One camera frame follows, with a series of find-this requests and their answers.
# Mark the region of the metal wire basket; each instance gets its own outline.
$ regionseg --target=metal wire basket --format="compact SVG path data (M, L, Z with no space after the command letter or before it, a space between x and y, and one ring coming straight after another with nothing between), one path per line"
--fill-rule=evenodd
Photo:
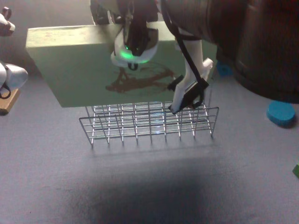
M93 146L95 140L119 138L122 143L127 137L138 139L142 136L164 135L165 140L169 134L192 133L207 130L213 136L219 113L219 107L201 107L193 110L185 108L173 115L168 107L171 102L146 102L121 105L93 106L91 110L86 107L87 117L79 121Z

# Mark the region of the brown drawing on box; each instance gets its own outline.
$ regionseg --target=brown drawing on box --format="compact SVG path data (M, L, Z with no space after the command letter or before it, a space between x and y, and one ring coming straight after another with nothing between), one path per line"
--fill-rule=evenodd
M153 88L156 92L162 92L167 90L167 85L173 80L174 72L165 66L159 65L157 63L148 63L150 66L139 69L135 75L127 73L124 68L119 68L117 79L106 86L106 90L114 91L118 93L127 93L133 90L140 90L145 88ZM140 77L141 74L147 74L146 77ZM161 81L162 79L169 78L168 82Z

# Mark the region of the blue object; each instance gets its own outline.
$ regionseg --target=blue object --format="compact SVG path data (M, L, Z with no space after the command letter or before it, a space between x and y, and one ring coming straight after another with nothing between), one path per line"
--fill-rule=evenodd
M295 110L291 104L273 101L269 105L267 117L278 126L289 126L295 120Z
M227 64L224 64L224 63L218 61L216 67L217 67L218 73L221 77L230 76L233 74L233 71Z

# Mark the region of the gray table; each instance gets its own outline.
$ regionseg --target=gray table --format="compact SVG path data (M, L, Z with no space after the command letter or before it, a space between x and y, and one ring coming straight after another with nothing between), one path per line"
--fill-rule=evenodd
M0 117L0 217L17 224L295 224L299 128L265 119L270 100L217 79L214 139L198 132L97 141L31 76Z

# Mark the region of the brown stain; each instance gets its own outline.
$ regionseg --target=brown stain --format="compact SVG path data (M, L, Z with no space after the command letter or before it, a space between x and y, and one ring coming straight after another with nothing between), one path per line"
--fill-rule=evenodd
M168 84L159 82L159 80L166 77L173 78L174 73L173 71L164 66L161 66L161 68L163 69L163 71L158 74L154 74L155 68L141 68L140 72L147 71L153 74L152 77L148 78L129 77L130 74L127 74L124 68L120 68L120 72L117 79L110 85L106 86L106 90L118 93L125 93L131 90L143 89L147 87L160 87L161 91L165 91L167 89Z

